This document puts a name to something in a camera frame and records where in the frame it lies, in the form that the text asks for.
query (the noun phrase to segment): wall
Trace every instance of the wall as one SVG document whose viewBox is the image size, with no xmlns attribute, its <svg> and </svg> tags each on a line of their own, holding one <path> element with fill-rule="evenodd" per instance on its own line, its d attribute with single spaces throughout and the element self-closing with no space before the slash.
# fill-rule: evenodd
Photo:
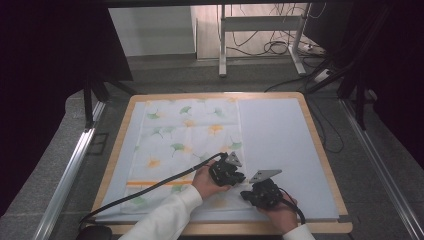
<svg viewBox="0 0 424 240">
<path fill-rule="evenodd" d="M 109 9 L 126 56 L 194 53 L 190 6 Z"/>
</svg>

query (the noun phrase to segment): white sleeve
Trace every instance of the white sleeve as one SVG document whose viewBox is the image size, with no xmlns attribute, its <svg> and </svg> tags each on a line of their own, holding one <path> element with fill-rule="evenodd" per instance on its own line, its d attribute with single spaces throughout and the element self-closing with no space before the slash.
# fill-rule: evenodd
<svg viewBox="0 0 424 240">
<path fill-rule="evenodd" d="M 172 194 L 162 204 L 137 222 L 120 240 L 175 240 L 190 221 L 191 212 L 203 203 L 195 187 Z"/>
<path fill-rule="evenodd" d="M 315 240 L 306 224 L 291 230 L 283 235 L 284 240 Z"/>
</svg>

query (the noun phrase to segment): person's left hand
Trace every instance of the person's left hand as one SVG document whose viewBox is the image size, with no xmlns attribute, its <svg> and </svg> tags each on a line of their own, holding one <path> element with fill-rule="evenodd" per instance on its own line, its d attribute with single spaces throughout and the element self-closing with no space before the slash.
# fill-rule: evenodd
<svg viewBox="0 0 424 240">
<path fill-rule="evenodd" d="M 205 166 L 199 168 L 194 175 L 192 185 L 200 193 L 203 200 L 206 200 L 210 196 L 218 192 L 228 191 L 231 186 L 218 186 L 209 175 L 209 166 L 211 166 L 215 160 L 210 160 Z"/>
</svg>

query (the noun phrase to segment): person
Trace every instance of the person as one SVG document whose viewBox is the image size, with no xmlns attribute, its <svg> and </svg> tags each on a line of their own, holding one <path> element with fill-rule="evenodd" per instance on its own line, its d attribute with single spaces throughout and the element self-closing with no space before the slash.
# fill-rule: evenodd
<svg viewBox="0 0 424 240">
<path fill-rule="evenodd" d="M 185 190 L 172 194 L 161 205 L 137 222 L 120 240 L 174 240 L 190 221 L 191 212 L 210 196 L 228 191 L 231 186 L 218 186 L 209 175 L 208 168 L 215 160 L 199 168 L 193 182 Z M 306 225 L 298 226 L 296 213 L 280 203 L 272 210 L 258 208 L 267 215 L 272 224 L 283 234 L 284 240 L 315 239 Z"/>
</svg>

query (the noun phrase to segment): person's right hand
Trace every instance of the person's right hand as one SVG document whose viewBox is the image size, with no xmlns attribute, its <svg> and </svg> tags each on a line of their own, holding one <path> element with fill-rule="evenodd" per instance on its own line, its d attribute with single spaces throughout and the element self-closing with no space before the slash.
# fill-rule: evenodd
<svg viewBox="0 0 424 240">
<path fill-rule="evenodd" d="M 283 198 L 289 202 L 292 202 L 290 197 L 283 193 Z M 297 200 L 292 197 L 294 205 L 297 205 Z M 289 206 L 284 203 L 279 203 L 272 209 L 257 208 L 259 212 L 267 215 L 271 220 L 272 224 L 280 230 L 283 235 L 295 229 L 298 226 L 297 214 Z"/>
</svg>

